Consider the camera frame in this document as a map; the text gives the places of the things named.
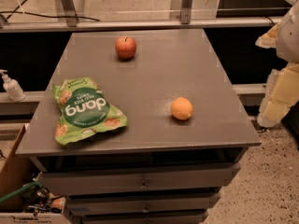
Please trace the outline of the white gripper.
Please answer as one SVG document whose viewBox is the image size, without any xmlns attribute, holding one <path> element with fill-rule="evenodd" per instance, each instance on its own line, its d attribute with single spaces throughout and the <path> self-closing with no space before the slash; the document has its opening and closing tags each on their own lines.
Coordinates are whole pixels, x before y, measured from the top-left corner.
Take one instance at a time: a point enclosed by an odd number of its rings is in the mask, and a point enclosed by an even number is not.
<svg viewBox="0 0 299 224">
<path fill-rule="evenodd" d="M 277 49 L 277 56 L 287 62 L 281 71 L 273 69 L 265 86 L 257 122 L 265 128 L 274 127 L 299 101 L 299 0 L 280 23 L 259 36 L 255 45 Z"/>
</svg>

